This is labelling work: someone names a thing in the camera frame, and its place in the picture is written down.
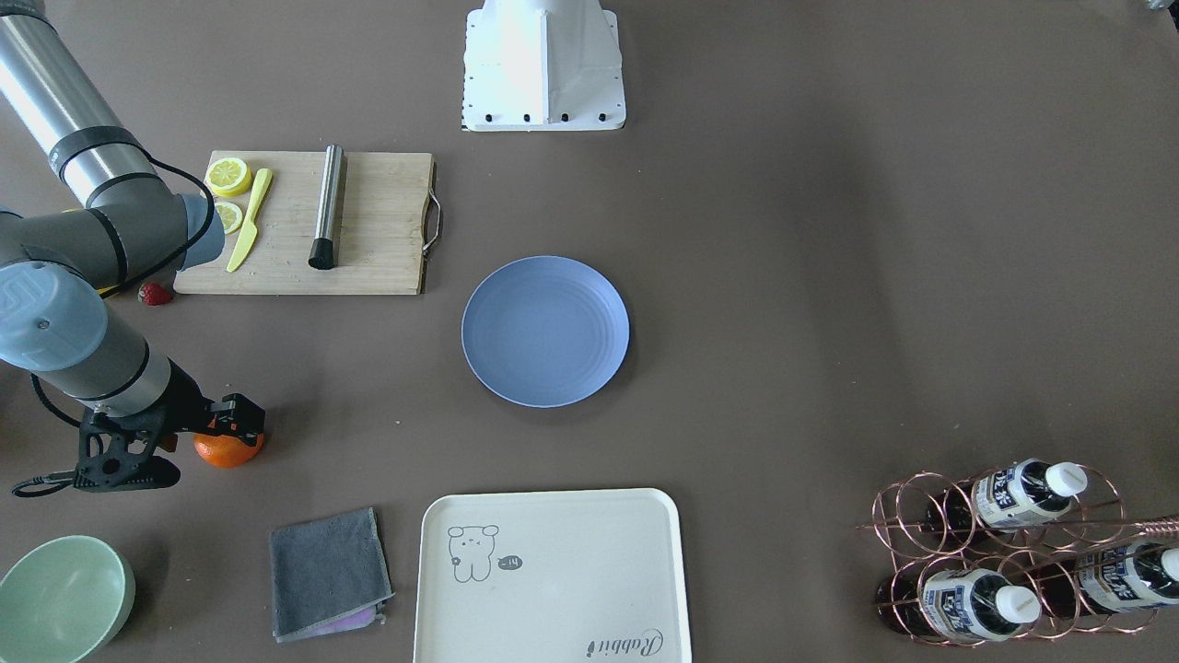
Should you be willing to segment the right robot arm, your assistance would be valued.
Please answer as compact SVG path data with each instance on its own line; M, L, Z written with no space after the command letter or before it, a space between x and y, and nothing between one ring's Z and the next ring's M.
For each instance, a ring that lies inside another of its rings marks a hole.
M18 483L13 495L171 487L182 472L166 457L182 432L253 457L265 412L239 393L203 395L107 303L219 255L212 193L162 180L166 164L121 126L41 1L4 2L1 64L5 100L80 202L34 217L4 209L4 361L29 373L37 395L50 383L83 407L64 419L77 431L75 467Z

